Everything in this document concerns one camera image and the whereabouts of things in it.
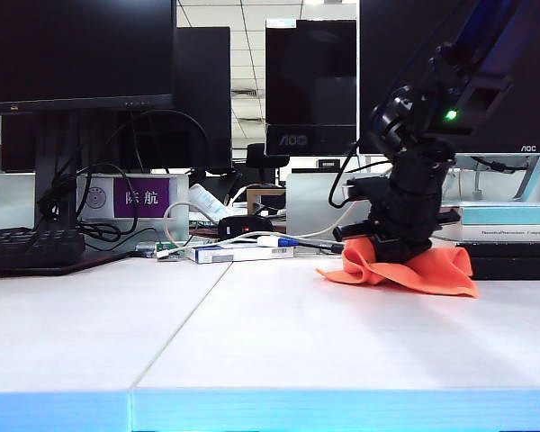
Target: white cable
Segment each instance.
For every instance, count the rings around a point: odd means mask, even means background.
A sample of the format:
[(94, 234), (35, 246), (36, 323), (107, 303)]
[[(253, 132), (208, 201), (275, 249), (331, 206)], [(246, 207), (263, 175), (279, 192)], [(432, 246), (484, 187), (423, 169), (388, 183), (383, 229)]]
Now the white cable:
[(356, 201), (352, 202), (352, 204), (350, 204), (350, 207), (348, 207), (346, 209), (346, 211), (344, 211), (344, 213), (342, 213), (342, 215), (338, 219), (336, 219), (336, 221), (332, 225), (330, 225), (329, 227), (327, 227), (325, 229), (322, 229), (320, 231), (311, 232), (310, 234), (300, 234), (300, 235), (298, 235), (298, 237), (300, 237), (302, 239), (308, 239), (310, 237), (320, 236), (322, 234), (326, 234), (327, 232), (332, 231), (352, 211), (352, 209), (354, 209), (356, 207), (357, 204), (358, 204), (358, 202), (356, 202)]
[(206, 213), (206, 211), (202, 207), (200, 207), (199, 205), (194, 204), (193, 202), (188, 202), (188, 201), (173, 202), (172, 204), (170, 204), (168, 206), (166, 211), (164, 211), (164, 217), (162, 218), (164, 233), (166, 234), (166, 236), (172, 242), (173, 245), (175, 245), (176, 243), (179, 243), (179, 242), (177, 240), (174, 240), (174, 237), (172, 237), (172, 234), (170, 233), (170, 229), (168, 229), (168, 217), (169, 217), (170, 212), (172, 211), (172, 209), (174, 209), (175, 207), (178, 207), (180, 205), (185, 205), (189, 209), (196, 210), (197, 212), (200, 212), (201, 214), (203, 214), (208, 221), (212, 222), (213, 224), (218, 224), (218, 222), (215, 221), (212, 217), (210, 217), (210, 215), (208, 213)]
[(228, 202), (228, 206), (230, 207), (238, 199), (238, 197), (241, 196), (244, 193), (244, 191), (246, 191), (249, 187), (256, 187), (256, 186), (274, 186), (277, 188), (277, 186), (272, 183), (253, 183), (253, 184), (248, 184), (246, 186), (242, 186), (238, 189), (236, 194)]
[[(301, 238), (299, 236), (290, 236), (288, 234), (282, 234), (280, 232), (273, 232), (273, 231), (252, 231), (247, 232), (246, 234), (242, 234), (240, 236), (234, 237), (234, 238), (228, 238), (227, 240), (223, 241), (216, 241), (214, 243), (208, 243), (208, 245), (205, 246), (219, 246), (219, 245), (228, 245), (230, 243), (235, 243), (237, 241), (242, 241), (244, 239), (249, 239), (250, 237), (258, 237), (258, 236), (274, 236), (274, 237), (284, 237), (287, 239), (295, 239), (295, 240), (304, 240), (308, 241), (306, 238)], [(320, 243), (327, 243), (330, 245), (342, 245), (343, 243), (332, 241), (332, 240), (316, 240)], [(195, 248), (195, 246), (185, 246), (185, 247), (175, 247), (173, 249), (168, 250), (161, 250), (156, 253), (157, 258), (163, 258), (167, 257), (168, 255), (173, 255), (176, 252), (180, 252), (182, 250), (192, 249)]]

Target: black monitor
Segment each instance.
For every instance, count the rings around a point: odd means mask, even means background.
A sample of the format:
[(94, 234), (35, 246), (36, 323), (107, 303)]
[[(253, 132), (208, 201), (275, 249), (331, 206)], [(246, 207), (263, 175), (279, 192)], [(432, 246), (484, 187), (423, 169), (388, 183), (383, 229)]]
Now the black monitor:
[(173, 0), (0, 0), (0, 113), (172, 100)]
[(0, 0), (0, 114), (39, 113), (41, 230), (76, 226), (76, 190), (65, 181), (92, 110), (172, 103), (175, 27), (174, 0)]
[(356, 21), (266, 28), (266, 153), (341, 156), (356, 141)]
[[(359, 2), (360, 31), (360, 131), (389, 90), (393, 79), (420, 43), (460, 3), (458, 0), (392, 0)], [(415, 85), (428, 68), (434, 50), (455, 41), (475, 1), (463, 2), (396, 87)], [(495, 113), (470, 137), (448, 137), (456, 152), (466, 154), (540, 153), (540, 31), (529, 42), (510, 72), (514, 85)], [(361, 153), (380, 153), (367, 139)]]
[[(191, 115), (206, 131), (210, 145), (186, 119), (168, 113), (136, 121), (144, 167), (229, 168), (232, 163), (230, 108), (230, 28), (189, 27), (176, 30), (173, 108)], [(121, 114), (120, 121), (130, 114)], [(121, 135), (121, 165), (137, 168), (134, 141)]]
[[(106, 159), (124, 169), (139, 169), (134, 151), (136, 133), (140, 159), (145, 169), (175, 167), (231, 167), (230, 29), (227, 27), (176, 30), (174, 102), (177, 109), (195, 118), (209, 138), (203, 137), (186, 119), (162, 112), (145, 116), (125, 128), (106, 150)], [(105, 110), (82, 119), (82, 130), (103, 145), (115, 128), (140, 111)], [(7, 115), (2, 118), (1, 165), (3, 171), (32, 171), (37, 141), (37, 116)]]

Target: monitor stand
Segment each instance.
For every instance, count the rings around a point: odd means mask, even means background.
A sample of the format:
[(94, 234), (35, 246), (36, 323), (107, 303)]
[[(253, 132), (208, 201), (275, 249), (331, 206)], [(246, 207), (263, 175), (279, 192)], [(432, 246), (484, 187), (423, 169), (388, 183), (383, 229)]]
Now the monitor stand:
[[(95, 119), (99, 115), (96, 112), (47, 112), (40, 115), (39, 131), (36, 143), (36, 177), (35, 196), (36, 201), (52, 187), (52, 180), (58, 174), (73, 175), (77, 171), (78, 160), (82, 153), (79, 151), (80, 139), (97, 142), (104, 138), (96, 137), (94, 130)], [(67, 167), (59, 173), (59, 170), (69, 161)], [(34, 218), (38, 230), (70, 230), (76, 227), (77, 216), (77, 191), (74, 188), (60, 200), (57, 217), (55, 220), (45, 220), (38, 205), (35, 206)], [(80, 260), (71, 265), (43, 267), (43, 268), (19, 268), (9, 271), (10, 275), (67, 275), (80, 270), (111, 263), (128, 257), (130, 252), (99, 252), (86, 250)]]

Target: wire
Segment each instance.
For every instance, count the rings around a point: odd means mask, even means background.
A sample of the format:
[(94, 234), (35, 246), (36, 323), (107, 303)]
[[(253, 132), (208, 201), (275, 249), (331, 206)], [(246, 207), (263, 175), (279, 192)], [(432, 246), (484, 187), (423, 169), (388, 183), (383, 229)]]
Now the wire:
[(200, 212), (201, 214), (203, 214), (204, 217), (208, 221), (212, 222), (213, 224), (218, 224), (218, 222), (216, 220), (214, 220), (202, 207), (200, 207), (199, 205), (194, 204), (193, 202), (188, 202), (188, 201), (173, 202), (164, 211), (164, 217), (162, 218), (162, 223), (163, 223), (163, 227), (164, 227), (164, 233), (166, 234), (166, 236), (168, 237), (168, 239), (172, 243), (175, 244), (177, 241), (174, 240), (174, 237), (172, 237), (172, 234), (170, 233), (170, 230), (168, 229), (168, 218), (169, 218), (169, 215), (170, 215), (170, 212), (172, 211), (172, 209), (174, 209), (175, 207), (178, 207), (180, 205), (185, 205), (185, 206), (188, 207), (188, 209), (196, 210), (197, 212)]
[(346, 211), (344, 211), (344, 213), (342, 213), (342, 215), (338, 219), (336, 219), (336, 221), (334, 223), (332, 223), (332, 225), (330, 225), (329, 227), (327, 227), (325, 229), (321, 229), (320, 231), (311, 232), (310, 234), (299, 234), (297, 237), (300, 237), (302, 239), (307, 239), (307, 238), (310, 238), (310, 237), (317, 237), (317, 236), (320, 236), (322, 234), (326, 234), (327, 232), (331, 232), (357, 206), (357, 204), (358, 204), (358, 202), (352, 202), (350, 207), (348, 207), (346, 209)]
[[(138, 201), (136, 200), (136, 194), (135, 194), (134, 188), (132, 187), (132, 183), (131, 183), (130, 179), (128, 178), (126, 173), (124, 173), (124, 171), (122, 171), (120, 168), (118, 168), (114, 164), (108, 164), (108, 163), (93, 164), (91, 166), (88, 166), (88, 167), (78, 171), (76, 173), (76, 176), (80, 176), (84, 172), (87, 172), (91, 176), (94, 168), (97, 168), (97, 167), (111, 167), (111, 168), (115, 169), (121, 175), (121, 177), (124, 180), (126, 180), (126, 184), (128, 186), (129, 192), (130, 192), (131, 197), (132, 197), (132, 212), (133, 212), (132, 224), (130, 226), (130, 229), (128, 229), (126, 231), (121, 231), (120, 229), (118, 229), (118, 228), (116, 228), (113, 225), (110, 225), (108, 223), (87, 223), (87, 222), (78, 221), (76, 223), (76, 225), (78, 226), (78, 230), (80, 232), (82, 232), (83, 234), (86, 234), (89, 237), (92, 237), (93, 239), (99, 239), (101, 241), (107, 241), (107, 242), (113, 243), (113, 242), (118, 241), (121, 238), (121, 236), (127, 236), (127, 235), (133, 233), (136, 230), (136, 228), (138, 227)], [(84, 193), (82, 195), (82, 201), (83, 202), (86, 201), (87, 194), (88, 194), (88, 190), (85, 189)], [(110, 234), (113, 237), (112, 238), (105, 238), (104, 234)]]
[[(164, 222), (164, 233), (166, 234), (166, 236), (168, 237), (168, 239), (173, 243), (173, 244), (176, 244), (176, 243), (180, 243), (179, 241), (176, 241), (174, 239), (174, 237), (172, 236), (172, 233), (170, 232), (170, 230), (168, 229), (168, 224), (167, 224), (167, 221), (168, 221), (168, 215), (170, 213), (170, 211), (172, 209), (174, 209), (175, 207), (179, 206), (179, 205), (186, 205), (188, 206), (189, 208), (192, 208), (194, 210), (197, 210), (198, 212), (200, 212), (201, 214), (203, 214), (204, 216), (206, 216), (206, 218), (208, 220), (210, 220), (212, 223), (216, 223), (214, 222), (214, 220), (206, 213), (206, 211), (204, 209), (202, 209), (199, 205), (196, 205), (192, 202), (174, 202), (172, 204), (170, 204), (168, 206), (168, 208), (166, 209), (166, 211), (164, 211), (164, 218), (163, 218), (163, 222)], [(272, 231), (253, 231), (253, 232), (248, 232), (246, 234), (242, 234), (240, 236), (237, 236), (235, 238), (229, 238), (229, 239), (226, 239), (226, 240), (222, 240), (222, 241), (218, 241), (218, 242), (213, 242), (213, 243), (209, 243), (209, 246), (217, 246), (217, 245), (226, 245), (226, 244), (229, 244), (229, 243), (234, 243), (236, 241), (239, 241), (239, 240), (243, 240), (243, 239), (250, 239), (252, 237), (258, 237), (258, 236), (276, 236), (276, 235), (279, 235), (279, 237), (284, 237), (284, 238), (287, 238), (287, 239), (296, 239), (296, 240), (308, 240), (308, 238), (304, 238), (304, 237), (300, 237), (300, 236), (290, 236), (288, 234), (282, 234), (282, 233), (276, 233), (276, 232), (272, 232)], [(337, 242), (337, 241), (333, 241), (333, 240), (311, 240), (311, 241), (319, 241), (321, 243), (326, 243), (326, 244), (330, 244), (330, 245), (343, 245), (343, 243), (341, 242)], [(172, 255), (176, 252), (179, 252), (179, 251), (182, 251), (182, 250), (187, 250), (189, 248), (194, 248), (194, 246), (181, 246), (181, 247), (176, 247), (174, 249), (169, 249), (168, 250), (168, 254), (169, 255)]]
[(127, 238), (125, 238), (123, 241), (121, 241), (120, 243), (110, 247), (110, 248), (107, 248), (107, 249), (103, 249), (101, 247), (96, 247), (96, 246), (93, 246), (93, 245), (89, 245), (88, 243), (86, 243), (86, 245), (89, 247), (89, 248), (92, 248), (94, 250), (98, 250), (100, 252), (111, 252), (113, 250), (115, 250), (116, 248), (119, 248), (121, 245), (123, 245), (124, 243), (126, 243), (128, 240), (142, 234), (143, 232), (146, 232), (146, 231), (154, 231), (154, 233), (156, 234), (156, 242), (160, 243), (160, 237), (158, 235), (158, 230), (154, 227), (149, 227), (149, 228), (145, 228), (145, 229), (141, 229), (140, 231), (137, 231), (135, 232), (134, 234), (132, 234), (131, 236), (128, 236)]
[[(205, 246), (220, 246), (220, 245), (228, 245), (228, 244), (231, 244), (231, 243), (236, 243), (237, 241), (244, 241), (244, 240), (252, 240), (251, 238), (252, 237), (259, 237), (259, 236), (274, 236), (274, 237), (283, 237), (283, 238), (286, 238), (286, 239), (295, 239), (295, 240), (303, 240), (303, 241), (308, 241), (307, 238), (300, 238), (298, 236), (291, 236), (289, 234), (282, 234), (280, 232), (273, 232), (273, 231), (252, 231), (252, 232), (247, 232), (246, 234), (241, 234), (237, 237), (234, 237), (234, 238), (228, 238), (226, 240), (222, 240), (222, 241), (215, 241), (213, 243), (208, 243), (208, 245), (205, 245)], [(312, 242), (320, 242), (320, 243), (323, 243), (323, 244), (328, 244), (328, 245), (344, 245), (344, 243), (341, 243), (341, 242), (337, 242), (337, 241), (332, 241), (332, 240), (311, 240)], [(187, 250), (187, 249), (191, 249), (191, 248), (195, 248), (195, 246), (186, 246), (186, 247), (176, 247), (174, 249), (169, 249), (167, 251), (167, 253), (169, 255), (173, 255), (175, 254), (176, 252), (180, 252), (182, 250)]]
[[(373, 112), (370, 114), (370, 117), (368, 119), (368, 123), (367, 123), (367, 126), (366, 126), (366, 130), (364, 130), (364, 133), (363, 133), (363, 135), (365, 137), (367, 137), (367, 135), (368, 135), (367, 132), (372, 131), (373, 130), (373, 125), (375, 125), (380, 120), (380, 118), (382, 117), (383, 108), (385, 108), (386, 105), (388, 104), (388, 102), (390, 101), (390, 98), (392, 97), (395, 88), (398, 86), (398, 83), (405, 77), (406, 72), (412, 67), (412, 65), (414, 64), (414, 61), (416, 61), (416, 59), (420, 56), (420, 54), (428, 47), (430, 42), (436, 37), (438, 32), (440, 32), (440, 30), (446, 25), (446, 23), (448, 21), (450, 21), (450, 19), (455, 15), (456, 12), (458, 12), (458, 10), (461, 8), (461, 6), (464, 3), (465, 3), (464, 0), (458, 0), (455, 7), (453, 7), (451, 9), (451, 11), (442, 19), (442, 21), (438, 23), (438, 25), (426, 37), (426, 39), (423, 40), (422, 43), (420, 43), (420, 45), (418, 46), (416, 51), (414, 51), (414, 53), (409, 58), (409, 60), (406, 62), (404, 67), (398, 72), (396, 77), (392, 80), (392, 83), (388, 86), (388, 89), (386, 90), (386, 96), (382, 100), (382, 103), (378, 104), (374, 108)], [(337, 176), (336, 176), (336, 179), (334, 180), (334, 184), (330, 188), (330, 193), (328, 195), (328, 204), (330, 204), (335, 209), (341, 209), (342, 207), (344, 207), (344, 205), (346, 205), (346, 203), (348, 203), (350, 201), (350, 200), (346, 199), (343, 202), (341, 202), (340, 204), (337, 204), (337, 203), (332, 201), (332, 197), (334, 196), (334, 192), (335, 192), (336, 188), (338, 187), (338, 182), (340, 181), (340, 177), (342, 176), (342, 173), (346, 169), (346, 167), (348, 165), (348, 162), (350, 161), (350, 159), (352, 158), (352, 156), (354, 155), (354, 153), (356, 152), (356, 150), (358, 149), (358, 147), (360, 145), (359, 144), (360, 140), (357, 141), (356, 144), (353, 146), (353, 148), (348, 152), (348, 154), (346, 156), (346, 159), (344, 161), (344, 164), (339, 169), (339, 171), (337, 173)]]
[(340, 181), (340, 177), (342, 177), (342, 174), (346, 170), (346, 167), (348, 166), (348, 163), (350, 162), (350, 159), (352, 158), (352, 156), (358, 150), (358, 146), (360, 145), (359, 142), (360, 141), (355, 142), (354, 145), (352, 146), (352, 148), (348, 151), (348, 154), (346, 155), (346, 159), (344, 159), (344, 163), (342, 164), (342, 166), (338, 170), (338, 172), (336, 174), (336, 178), (334, 179), (334, 183), (330, 187), (330, 192), (328, 194), (328, 204), (330, 204), (335, 209), (341, 209), (342, 207), (344, 207), (346, 205), (346, 203), (348, 203), (350, 201), (349, 199), (345, 199), (340, 204), (335, 203), (334, 200), (333, 200), (334, 199), (334, 192), (336, 191), (336, 188), (338, 187), (338, 182)]
[[(166, 109), (148, 110), (148, 111), (145, 111), (145, 112), (141, 112), (140, 114), (135, 115), (134, 117), (130, 118), (129, 120), (125, 121), (123, 124), (118, 126), (114, 130), (114, 132), (112, 133), (110, 138), (106, 141), (105, 145), (103, 146), (102, 152), (97, 155), (98, 157), (95, 160), (96, 161), (100, 160), (100, 158), (104, 154), (104, 151), (106, 151), (108, 149), (108, 146), (112, 143), (112, 141), (114, 141), (122, 133), (122, 131), (124, 131), (124, 129), (126, 129), (128, 126), (130, 126), (131, 122), (135, 122), (135, 121), (137, 121), (139, 119), (142, 119), (144, 117), (148, 117), (151, 114), (157, 114), (157, 113), (169, 113), (171, 115), (174, 115), (174, 116), (177, 116), (177, 117), (182, 117), (182, 118), (188, 120), (200, 132), (200, 135), (202, 136), (202, 144), (204, 146), (204, 159), (206, 160), (206, 162), (208, 162), (210, 160), (210, 154), (209, 154), (210, 140), (208, 138), (208, 134), (206, 133), (206, 130), (204, 130), (202, 125), (194, 117), (192, 117), (191, 115), (186, 114), (185, 112), (181, 112), (181, 111), (177, 111), (177, 110), (166, 110)], [(57, 172), (57, 174), (55, 175), (55, 178), (59, 174), (64, 172), (64, 170), (66, 170), (70, 166), (70, 164), (72, 163), (72, 160), (76, 159), (80, 155), (80, 153), (84, 149), (85, 144), (86, 144), (85, 142), (82, 142), (76, 148), (76, 151), (74, 152), (74, 155), (72, 155), (70, 157), (70, 159)]]
[(503, 173), (504, 171), (526, 171), (528, 169), (528, 165), (526, 166), (508, 166), (506, 164), (503, 164), (501, 162), (496, 162), (495, 160), (489, 162), (485, 159), (482, 159), (481, 157), (472, 157), (472, 160), (475, 160), (481, 165), (485, 165), (486, 167), (498, 171), (499, 173)]
[(160, 145), (160, 142), (158, 141), (156, 126), (154, 125), (154, 121), (152, 120), (151, 115), (148, 116), (148, 125), (150, 127), (150, 133), (152, 134), (152, 141), (154, 142), (154, 147), (156, 148), (156, 152), (158, 153), (160, 160), (164, 161), (164, 170), (166, 171), (166, 174), (170, 174), (170, 170), (168, 169), (166, 165), (167, 159), (164, 157), (164, 154), (162, 153), (162, 146)]
[(138, 161), (140, 172), (144, 172), (144, 164), (142, 164), (142, 158), (140, 157), (140, 147), (138, 146), (138, 135), (136, 134), (136, 119), (134, 119), (134, 113), (130, 111), (130, 126), (132, 128), (132, 142), (134, 143), (134, 155)]
[(381, 160), (379, 162), (373, 162), (372, 164), (368, 164), (365, 166), (359, 166), (358, 168), (351, 169), (350, 171), (346, 171), (347, 173), (357, 173), (358, 171), (361, 171), (363, 169), (376, 167), (377, 165), (383, 165), (383, 164), (391, 164), (392, 162), (390, 160)]

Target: black cable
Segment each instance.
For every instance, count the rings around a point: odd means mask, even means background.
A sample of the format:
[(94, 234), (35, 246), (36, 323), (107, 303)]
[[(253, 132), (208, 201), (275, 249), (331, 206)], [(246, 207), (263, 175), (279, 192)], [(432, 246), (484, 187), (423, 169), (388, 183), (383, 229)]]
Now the black cable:
[[(409, 60), (406, 62), (404, 67), (398, 72), (396, 77), (392, 80), (392, 83), (389, 85), (388, 89), (386, 90), (386, 96), (382, 99), (382, 103), (378, 104), (374, 108), (373, 112), (370, 114), (370, 117), (368, 118), (368, 123), (367, 123), (366, 130), (362, 131), (363, 136), (367, 137), (368, 136), (367, 132), (371, 131), (373, 129), (373, 125), (376, 124), (380, 120), (380, 117), (383, 115), (383, 108), (385, 108), (386, 105), (388, 104), (388, 102), (390, 101), (390, 98), (392, 97), (396, 87), (398, 86), (398, 83), (405, 77), (406, 72), (408, 72), (408, 70), (414, 64), (414, 61), (416, 61), (416, 59), (420, 56), (420, 54), (424, 50), (426, 50), (426, 48), (428, 47), (430, 42), (436, 37), (436, 35), (438, 34), (438, 32), (440, 32), (442, 27), (444, 27), (446, 25), (446, 23), (448, 21), (450, 21), (450, 19), (456, 14), (456, 12), (458, 12), (458, 10), (461, 8), (461, 6), (464, 3), (465, 3), (464, 0), (458, 0), (455, 7), (453, 7), (451, 9), (451, 11), (442, 19), (442, 21), (438, 23), (438, 25), (426, 37), (426, 39), (423, 40), (422, 43), (420, 43), (420, 45), (414, 51), (414, 53), (409, 58)], [(348, 162), (350, 161), (350, 159), (352, 158), (354, 153), (356, 153), (358, 147), (360, 146), (359, 143), (360, 143), (361, 139), (362, 139), (362, 137), (356, 142), (356, 144), (353, 146), (353, 148), (348, 152), (348, 154), (346, 156), (346, 159), (344, 161), (344, 164), (340, 167), (340, 169), (339, 169), (339, 171), (337, 173), (336, 179), (334, 180), (334, 184), (330, 188), (330, 193), (328, 195), (328, 204), (330, 204), (332, 207), (334, 207), (336, 209), (341, 209), (342, 207), (344, 207), (344, 205), (346, 205), (346, 203), (348, 203), (350, 201), (350, 200), (346, 199), (343, 202), (341, 202), (340, 204), (336, 204), (335, 202), (332, 201), (332, 197), (334, 196), (334, 192), (335, 192), (336, 188), (338, 187), (338, 182), (340, 181), (340, 177), (342, 176), (342, 173), (346, 169), (346, 167), (348, 165)]]
[(334, 202), (333, 198), (334, 198), (334, 192), (336, 191), (336, 188), (338, 187), (338, 182), (340, 181), (340, 177), (342, 177), (342, 174), (344, 173), (344, 171), (346, 170), (346, 167), (348, 166), (348, 163), (350, 162), (350, 159), (352, 158), (352, 156), (356, 153), (356, 151), (358, 150), (358, 146), (359, 146), (359, 141), (357, 141), (354, 146), (352, 146), (352, 148), (348, 151), (348, 154), (346, 155), (346, 159), (344, 159), (344, 163), (342, 164), (342, 166), (340, 167), (340, 169), (338, 170), (337, 174), (336, 174), (336, 178), (334, 179), (334, 183), (332, 183), (332, 187), (330, 187), (330, 192), (328, 194), (328, 204), (330, 204), (332, 207), (334, 207), (335, 209), (341, 209), (342, 207), (344, 207), (346, 205), (346, 203), (349, 201), (349, 200), (344, 200), (343, 202), (341, 202), (340, 204), (337, 204)]
[(134, 119), (134, 113), (130, 111), (130, 126), (132, 129), (132, 142), (134, 144), (134, 155), (138, 161), (140, 172), (144, 172), (144, 164), (142, 164), (142, 158), (140, 157), (140, 147), (138, 146), (138, 135), (136, 134), (136, 120)]
[[(209, 150), (210, 150), (210, 139), (208, 138), (208, 134), (206, 133), (206, 130), (204, 130), (202, 125), (194, 117), (192, 117), (191, 115), (188, 115), (185, 112), (181, 112), (181, 111), (177, 111), (177, 110), (166, 110), (166, 109), (148, 110), (148, 111), (145, 111), (145, 112), (141, 112), (140, 114), (135, 115), (133, 118), (130, 118), (129, 120), (125, 121), (123, 124), (118, 126), (114, 130), (114, 132), (112, 133), (110, 138), (106, 141), (105, 145), (103, 146), (102, 152), (100, 152), (97, 155), (97, 158), (95, 160), (100, 161), (101, 157), (104, 155), (104, 151), (108, 148), (108, 146), (112, 143), (112, 141), (114, 141), (122, 133), (122, 131), (124, 131), (124, 129), (126, 129), (131, 124), (131, 122), (135, 122), (135, 121), (137, 121), (139, 119), (142, 119), (144, 117), (148, 117), (151, 114), (156, 114), (156, 113), (169, 113), (171, 115), (174, 115), (174, 116), (177, 116), (177, 117), (182, 117), (182, 118), (188, 120), (200, 132), (200, 135), (202, 136), (202, 144), (204, 145), (204, 158), (205, 158), (205, 161), (206, 161), (205, 165), (208, 165), (208, 161), (210, 161), (210, 152), (209, 152)], [(70, 157), (70, 159), (58, 171), (59, 173), (63, 172), (65, 169), (67, 169), (70, 166), (70, 164), (72, 163), (72, 160), (74, 160), (75, 158), (77, 158), (80, 155), (80, 153), (84, 149), (84, 145), (85, 145), (85, 143), (81, 143), (81, 145), (76, 149), (74, 155), (72, 155)]]
[[(77, 222), (76, 225), (78, 226), (78, 229), (80, 232), (86, 234), (89, 237), (92, 237), (93, 239), (99, 239), (102, 241), (108, 241), (108, 242), (115, 242), (120, 239), (121, 236), (127, 236), (134, 232), (136, 228), (138, 227), (138, 202), (136, 200), (136, 194), (134, 191), (134, 188), (132, 187), (132, 183), (128, 176), (122, 171), (120, 168), (118, 168), (114, 164), (108, 164), (108, 163), (99, 163), (99, 164), (93, 164), (91, 166), (88, 166), (84, 169), (81, 169), (76, 173), (76, 176), (80, 176), (84, 172), (88, 172), (88, 174), (91, 174), (94, 170), (94, 168), (97, 167), (111, 167), (115, 169), (121, 177), (126, 180), (126, 184), (128, 185), (128, 188), (130, 190), (131, 196), (132, 196), (132, 209), (133, 209), (133, 216), (132, 216), (132, 225), (130, 226), (130, 229), (127, 231), (121, 231), (120, 229), (117, 229), (116, 227), (109, 225), (107, 223), (86, 223), (86, 222)], [(83, 200), (85, 199), (84, 196), (87, 195), (87, 190), (84, 191)], [(114, 238), (105, 238), (104, 234), (111, 234), (114, 235)]]
[(156, 126), (154, 124), (154, 121), (152, 120), (152, 116), (148, 116), (148, 126), (150, 127), (150, 133), (152, 134), (152, 142), (154, 142), (154, 147), (156, 148), (156, 152), (158, 153), (158, 157), (160, 160), (163, 160), (165, 163), (164, 170), (166, 171), (166, 174), (170, 174), (170, 169), (168, 169), (168, 166), (166, 165), (167, 159), (164, 157), (164, 154), (162, 153), (162, 146), (160, 145), (160, 142), (158, 141)]
[(372, 164), (368, 164), (365, 166), (359, 166), (358, 168), (351, 169), (350, 171), (346, 171), (347, 173), (357, 173), (358, 171), (361, 171), (363, 169), (367, 169), (370, 167), (375, 167), (377, 165), (383, 165), (383, 164), (391, 164), (392, 162), (390, 160), (381, 160), (379, 162), (373, 162)]
[(191, 235), (188, 240), (182, 245), (182, 248), (185, 248), (186, 246), (188, 246), (190, 244), (190, 242), (192, 241), (192, 239), (194, 238), (194, 234)]
[(526, 171), (528, 169), (528, 166), (508, 166), (501, 162), (496, 162), (495, 160), (489, 162), (481, 157), (472, 157), (472, 160), (475, 160), (479, 164), (485, 165), (494, 171), (498, 171), (499, 173), (503, 173), (504, 171)]
[(139, 234), (142, 234), (143, 232), (146, 232), (146, 231), (154, 231), (156, 233), (156, 239), (157, 239), (157, 242), (159, 243), (160, 242), (160, 237), (158, 236), (158, 231), (156, 230), (156, 228), (154, 227), (149, 227), (149, 228), (145, 228), (145, 229), (141, 229), (140, 231), (137, 231), (135, 232), (134, 234), (132, 234), (131, 236), (128, 236), (127, 238), (125, 238), (123, 241), (121, 241), (120, 243), (118, 243), (117, 245), (114, 245), (112, 247), (109, 247), (107, 249), (102, 249), (101, 247), (97, 247), (97, 246), (93, 246), (93, 245), (89, 245), (88, 243), (86, 243), (86, 245), (89, 247), (89, 248), (92, 248), (94, 250), (98, 250), (100, 252), (111, 252), (113, 250), (115, 250), (116, 248), (119, 248), (121, 245), (123, 245), (124, 243), (126, 243), (128, 240), (138, 236)]

